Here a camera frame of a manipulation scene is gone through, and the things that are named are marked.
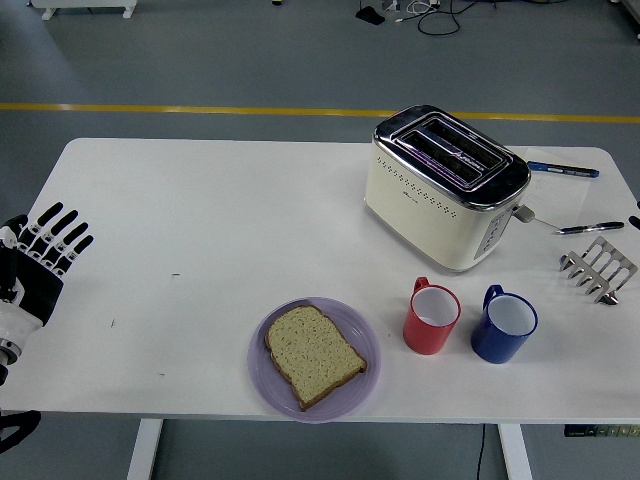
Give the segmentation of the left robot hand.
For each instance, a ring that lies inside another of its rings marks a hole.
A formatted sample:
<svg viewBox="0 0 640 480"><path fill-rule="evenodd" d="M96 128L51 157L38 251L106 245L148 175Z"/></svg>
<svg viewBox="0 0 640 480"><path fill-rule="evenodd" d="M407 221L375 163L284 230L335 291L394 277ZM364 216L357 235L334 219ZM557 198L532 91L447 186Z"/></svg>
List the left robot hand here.
<svg viewBox="0 0 640 480"><path fill-rule="evenodd" d="M36 219L1 226L1 350L19 357L28 337L50 320L67 274L92 244L89 224L56 202Z"/></svg>

